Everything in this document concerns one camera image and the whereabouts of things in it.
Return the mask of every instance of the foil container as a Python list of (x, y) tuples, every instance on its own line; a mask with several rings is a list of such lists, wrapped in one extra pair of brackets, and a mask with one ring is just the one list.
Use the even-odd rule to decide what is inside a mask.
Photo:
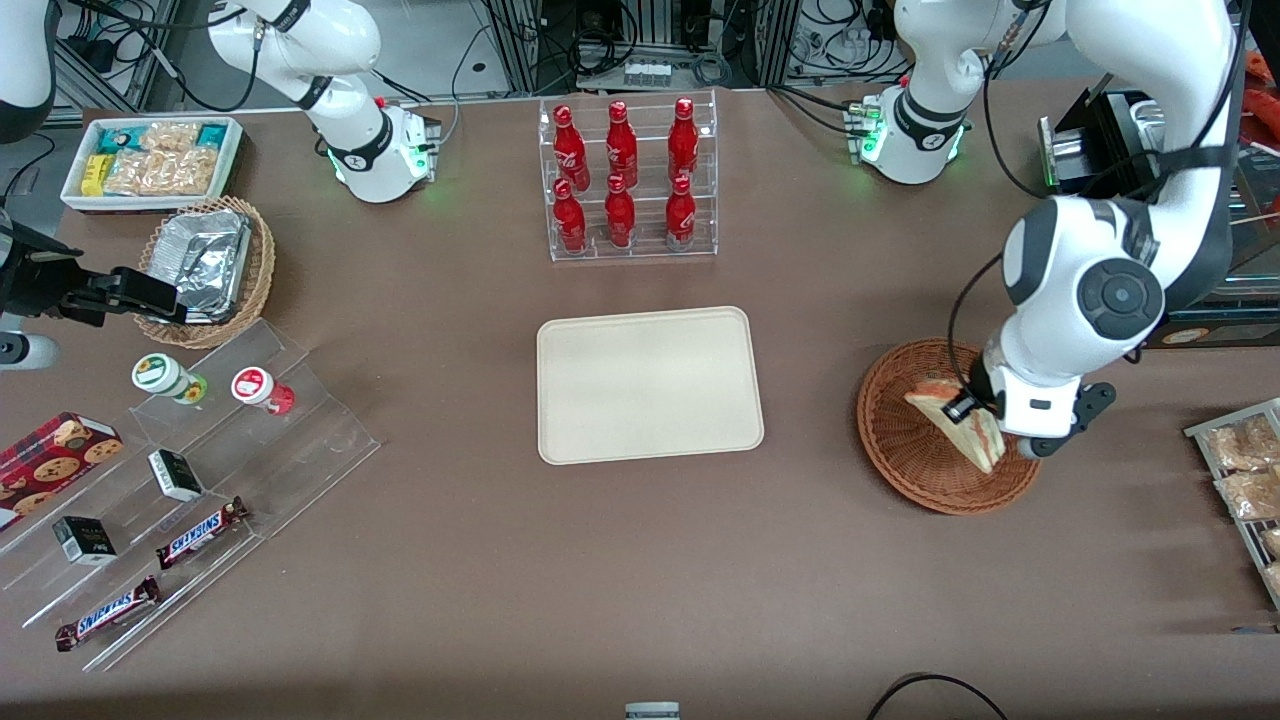
[(187, 323), (223, 324), (236, 315), (253, 222), (234, 210), (177, 215), (160, 228), (147, 274), (178, 288)]

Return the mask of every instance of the table surface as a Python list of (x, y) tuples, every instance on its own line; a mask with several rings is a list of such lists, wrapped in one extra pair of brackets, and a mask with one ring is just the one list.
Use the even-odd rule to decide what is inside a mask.
[[(993, 86), (1015, 172), (1036, 176), (1036, 118), (1085, 85)], [(1280, 638), (1226, 633), (1270, 618), (1265, 593), (1180, 432), (1280, 395), (1275, 354), (1119, 364), (1098, 373), (1116, 405), (1018, 503), (916, 507), (851, 437), (850, 398), (886, 350), (945, 331), (1033, 200), (980, 109), (952, 167), (902, 187), (765, 92), (717, 97), (721, 254), (644, 266), (548, 260), (536, 101), (465, 105), (439, 181), (385, 206), (334, 182), (302, 114), (242, 115), (237, 193), (278, 243), (266, 316), (385, 446), (109, 673), (54, 671), (52, 638), (0, 594), (5, 717), (620, 717), (677, 700), (691, 720), (844, 719), (914, 671), (1016, 719), (1276, 717)], [(68, 211), (59, 237), (86, 266), (132, 265), (156, 222)], [(539, 459), (543, 323), (714, 305), (750, 318), (759, 448)], [(987, 278), (959, 334), (1009, 311)], [(142, 400), (127, 368), (161, 350), (127, 318), (28, 328), (64, 356), (0, 378), (5, 443), (59, 410), (119, 415)], [(882, 715), (955, 716), (983, 715), (946, 687)]]

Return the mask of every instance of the coca-cola bottle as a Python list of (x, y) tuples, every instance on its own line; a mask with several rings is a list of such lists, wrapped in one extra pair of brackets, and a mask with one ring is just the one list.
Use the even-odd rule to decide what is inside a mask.
[(676, 252), (689, 250), (694, 243), (694, 211), (698, 204), (689, 195), (689, 176), (680, 176), (671, 183), (667, 199), (667, 247)]
[(698, 168), (698, 127), (694, 126), (694, 101), (689, 97), (676, 100), (676, 122), (667, 136), (667, 174), (672, 182), (682, 174), (694, 177)]
[(573, 183), (573, 190), (585, 192), (591, 187), (591, 172), (586, 169), (586, 143), (573, 127), (573, 113), (568, 105), (558, 105), (552, 117), (556, 119), (556, 163), (561, 176)]
[(604, 214), (609, 218), (609, 242), (626, 250), (636, 233), (636, 204), (627, 192), (627, 183), (621, 173), (609, 176), (609, 196), (604, 199)]
[(552, 190), (556, 192), (552, 215), (556, 217), (556, 231), (564, 252), (581, 255), (586, 252), (586, 217), (582, 214), (582, 205), (573, 197), (573, 188), (567, 179), (556, 178)]
[(621, 100), (609, 102), (609, 135), (604, 147), (609, 154), (609, 172), (621, 174), (627, 187), (635, 187), (640, 182), (636, 131), (627, 120), (627, 104)]

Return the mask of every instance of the wicker basket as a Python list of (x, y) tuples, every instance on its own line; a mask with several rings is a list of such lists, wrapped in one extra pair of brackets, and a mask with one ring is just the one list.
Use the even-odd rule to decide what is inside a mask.
[[(956, 359), (968, 368), (978, 348), (956, 345)], [(1018, 500), (1039, 473), (1039, 462), (1023, 457), (1015, 439), (986, 475), (919, 410), (905, 400), (927, 378), (954, 378), (947, 343), (929, 338), (886, 352), (863, 378), (854, 409), (858, 434), (872, 464), (910, 500), (948, 515), (977, 515)]]
[[(250, 237), (248, 258), (244, 259), (244, 277), (241, 281), (236, 315), (221, 325), (166, 325), (134, 315), (133, 319), (138, 327), (154, 341), (188, 350), (207, 350), (238, 336), (262, 314), (266, 296), (271, 291), (271, 272), (275, 269), (275, 241), (271, 238), (271, 228), (266, 227), (262, 215), (252, 205), (237, 197), (224, 196), (200, 202), (183, 208), (177, 214), (211, 213), (214, 210), (236, 210), (253, 222), (253, 234)], [(151, 233), (151, 241), (142, 250), (142, 259), (138, 261), (138, 269), (142, 272), (146, 272), (151, 263), (151, 252), (156, 247), (156, 238), (160, 237), (163, 227), (164, 223), (156, 228), (156, 232)]]

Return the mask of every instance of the snickers bar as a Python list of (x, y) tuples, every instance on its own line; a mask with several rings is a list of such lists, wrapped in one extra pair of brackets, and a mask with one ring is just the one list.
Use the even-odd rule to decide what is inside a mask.
[(150, 603), (160, 603), (160, 585), (152, 575), (147, 575), (142, 580), (142, 584), (132, 591), (99, 607), (92, 614), (81, 618), (79, 623), (68, 623), (58, 628), (58, 634), (54, 637), (54, 642), (58, 643), (58, 652), (72, 650), (88, 639), (93, 633), (113, 623), (119, 623), (129, 612)]
[(156, 557), (160, 559), (160, 569), (168, 570), (169, 568), (173, 568), (179, 561), (204, 547), (205, 543), (220, 536), (227, 528), (239, 523), (241, 518), (247, 516), (248, 510), (244, 509), (244, 503), (241, 502), (241, 498), (237, 495), (230, 502), (219, 507), (218, 512), (205, 518), (204, 521), (178, 536), (178, 538), (168, 546), (156, 550)]

